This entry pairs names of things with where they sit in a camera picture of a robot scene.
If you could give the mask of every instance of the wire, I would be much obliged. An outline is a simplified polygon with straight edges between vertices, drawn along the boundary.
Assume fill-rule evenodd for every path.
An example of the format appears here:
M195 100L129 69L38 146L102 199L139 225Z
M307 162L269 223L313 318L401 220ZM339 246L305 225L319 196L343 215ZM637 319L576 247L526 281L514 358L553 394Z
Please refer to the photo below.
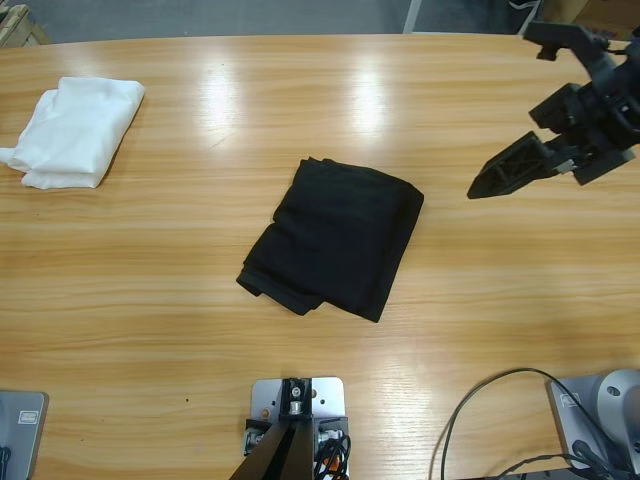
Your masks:
M522 467L524 465L527 465L529 463L539 462L541 460L551 460L553 458L564 458L567 461L573 460L574 462L582 462L582 463L585 462L584 459L582 459L580 457L576 457L575 455L569 455L568 453L554 453L552 455L538 455L537 457L527 458L525 460L522 460L522 461L516 463L515 465L511 465L509 468L507 468L504 472L502 472L500 475L495 477L493 480L502 480L504 477L506 477L510 473L515 472L520 467Z
M514 368L512 370L507 370L505 372L498 373L497 375L489 377L488 379L478 383L475 387L473 387L471 390L469 390L469 392L467 392L467 394L462 398L462 400L460 400L460 403L458 403L458 405L456 406L455 410L453 411L453 414L451 414L451 418L449 419L449 423L448 423L448 426L447 426L448 427L447 436L445 438L444 445L442 447L442 460L440 462L440 479L441 480L445 480L445 466L446 466L446 460L447 460L447 452L449 450L449 442L451 441L451 435L453 433L453 426L454 426L454 424L456 422L456 419L458 418L458 415L460 414L460 410L462 410L462 407L465 406L465 404L471 399L471 397L473 397L476 393L478 393L480 390L482 390L484 387L486 387L490 383L495 382L496 380L499 380L499 379L501 379L503 377L507 377L509 375L513 375L515 373L525 373L525 372L537 373L539 375L542 375L543 377L548 378L553 383L555 383L564 393L566 393L569 396L569 398L580 409L580 411L584 414L584 416L587 417L587 419L589 420L589 422L591 422L591 424L595 427L595 429L605 439L607 439L609 442L611 442L615 446L615 443L613 443L613 440L611 440L609 438L609 436L604 432L604 430L602 430L602 427L598 424L598 422L596 422L593 419L593 417L591 415L589 415L589 412L587 412L585 410L585 408L582 406L580 401L575 397L575 395L573 395L573 393L571 393L569 391L569 389L560 380L558 380L553 375L550 375L547 372L544 372L544 371L539 370L537 368L527 368L527 367L525 367L525 368Z
M351 453L351 437L349 435L342 436L339 440L330 438L324 444L324 447L318 452L316 457L316 466L313 470L313 479L322 480L326 476L330 476L333 480L349 480L347 468L349 462L349 454ZM338 460L338 466L335 470L331 467Z
M11 450L9 447L0 447L0 480L4 480L7 476L7 464L11 458Z

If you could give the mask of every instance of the black cloth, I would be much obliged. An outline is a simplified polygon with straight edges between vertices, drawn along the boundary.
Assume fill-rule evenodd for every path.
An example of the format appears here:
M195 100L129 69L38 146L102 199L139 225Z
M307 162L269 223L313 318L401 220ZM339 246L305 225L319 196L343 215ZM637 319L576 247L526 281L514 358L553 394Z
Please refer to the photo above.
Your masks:
M423 200L371 168L302 160L238 283L298 315L327 301L378 322Z

